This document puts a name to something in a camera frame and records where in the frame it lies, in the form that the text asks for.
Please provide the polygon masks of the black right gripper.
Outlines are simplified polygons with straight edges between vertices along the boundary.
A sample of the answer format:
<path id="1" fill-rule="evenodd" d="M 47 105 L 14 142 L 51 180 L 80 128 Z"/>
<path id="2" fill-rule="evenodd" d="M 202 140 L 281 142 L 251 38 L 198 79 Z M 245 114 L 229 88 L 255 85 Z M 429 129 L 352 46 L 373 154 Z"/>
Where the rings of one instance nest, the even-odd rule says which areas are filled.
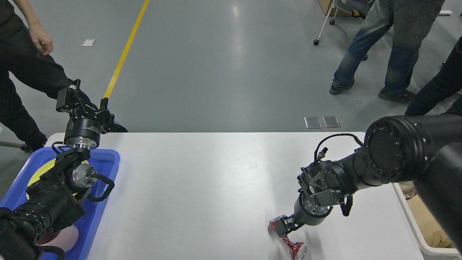
<path id="1" fill-rule="evenodd" d="M 333 206 L 314 206 L 307 193 L 302 191 L 294 204 L 294 213 L 291 217 L 284 214 L 275 218 L 275 231 L 278 237 L 282 238 L 304 225 L 319 225 L 332 210 Z"/>

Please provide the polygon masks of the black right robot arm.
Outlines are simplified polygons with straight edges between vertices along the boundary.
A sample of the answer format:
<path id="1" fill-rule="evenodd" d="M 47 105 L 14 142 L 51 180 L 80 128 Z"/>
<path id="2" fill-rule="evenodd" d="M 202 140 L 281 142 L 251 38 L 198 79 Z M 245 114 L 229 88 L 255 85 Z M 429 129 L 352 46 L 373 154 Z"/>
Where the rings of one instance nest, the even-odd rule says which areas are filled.
<path id="1" fill-rule="evenodd" d="M 358 190 L 408 181 L 461 252 L 461 113 L 383 117 L 368 127 L 363 142 L 353 138 L 359 148 L 338 161 L 324 160 L 328 149 L 320 141 L 297 177 L 294 213 L 270 221 L 293 258 L 301 258 L 304 244 L 291 242 L 290 232 L 321 224 L 334 205 L 349 216 Z"/>

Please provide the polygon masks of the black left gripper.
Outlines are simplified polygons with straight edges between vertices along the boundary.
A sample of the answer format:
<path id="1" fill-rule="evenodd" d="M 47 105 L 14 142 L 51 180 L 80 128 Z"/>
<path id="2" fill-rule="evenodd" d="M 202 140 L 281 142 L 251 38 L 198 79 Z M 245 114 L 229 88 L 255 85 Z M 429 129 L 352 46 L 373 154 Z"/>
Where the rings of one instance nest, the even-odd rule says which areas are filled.
<path id="1" fill-rule="evenodd" d="M 95 113 L 95 121 L 90 120 L 91 101 L 80 89 L 81 80 L 76 79 L 71 86 L 58 92 L 56 110 L 69 114 L 63 143 L 68 147 L 80 147 L 89 150 L 100 145 L 101 133 L 112 132 L 114 115 L 108 109 L 109 99 L 101 99 L 99 110 Z"/>

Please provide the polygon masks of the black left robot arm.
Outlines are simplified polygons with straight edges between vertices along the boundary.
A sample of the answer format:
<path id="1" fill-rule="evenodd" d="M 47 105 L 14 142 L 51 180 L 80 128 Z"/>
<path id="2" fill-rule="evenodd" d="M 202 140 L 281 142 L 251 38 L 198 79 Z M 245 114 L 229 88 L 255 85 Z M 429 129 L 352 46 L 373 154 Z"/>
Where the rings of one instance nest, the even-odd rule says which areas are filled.
<path id="1" fill-rule="evenodd" d="M 44 253 L 64 260 L 62 248 L 37 242 L 79 220 L 85 214 L 86 199 L 104 201 L 114 188 L 112 180 L 84 163 L 99 146 L 101 134 L 112 130 L 114 116 L 107 98 L 98 107 L 79 86 L 77 79 L 58 92 L 56 110 L 70 118 L 63 142 L 52 148 L 57 155 L 54 165 L 27 187 L 25 203 L 13 210 L 1 208 L 2 260 L 39 260 Z"/>

